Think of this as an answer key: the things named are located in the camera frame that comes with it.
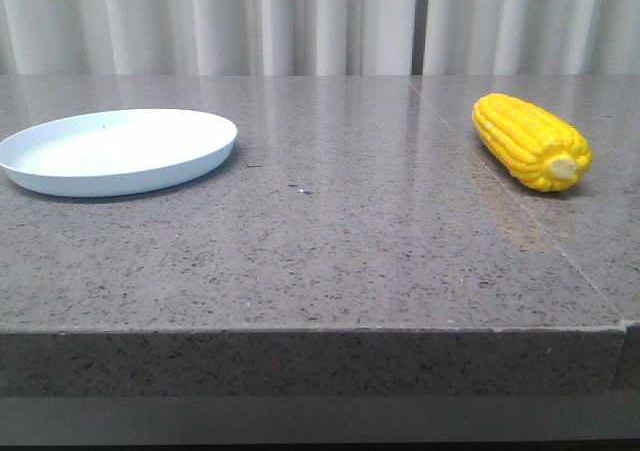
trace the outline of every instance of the curtain fold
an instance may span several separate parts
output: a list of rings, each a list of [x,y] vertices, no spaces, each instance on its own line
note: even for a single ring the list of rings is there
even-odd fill
[[[0,74],[638,74],[639,43],[640,0],[0,0]]]

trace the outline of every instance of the corn cob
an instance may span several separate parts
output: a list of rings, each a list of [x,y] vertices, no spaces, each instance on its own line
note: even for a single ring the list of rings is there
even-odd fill
[[[511,175],[537,191],[573,186],[593,160],[589,142],[576,128],[519,98],[488,94],[475,103],[473,121]]]

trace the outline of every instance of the plate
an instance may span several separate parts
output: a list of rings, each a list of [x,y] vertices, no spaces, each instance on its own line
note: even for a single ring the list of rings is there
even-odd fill
[[[215,114],[128,109],[40,124],[0,143],[0,165],[39,193],[104,197],[184,183],[222,164],[238,130]]]

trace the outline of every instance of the corn cob end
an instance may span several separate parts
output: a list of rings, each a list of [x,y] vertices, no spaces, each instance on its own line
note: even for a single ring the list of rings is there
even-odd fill
[[[556,158],[549,164],[549,172],[558,179],[572,179],[578,172],[578,165],[568,156]]]

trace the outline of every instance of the granite countertop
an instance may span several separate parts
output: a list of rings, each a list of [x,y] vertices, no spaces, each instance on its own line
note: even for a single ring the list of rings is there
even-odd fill
[[[596,155],[529,191],[470,120],[537,102]],[[0,177],[0,395],[578,395],[640,388],[640,78],[0,77],[0,138],[122,108],[236,123],[169,189]]]

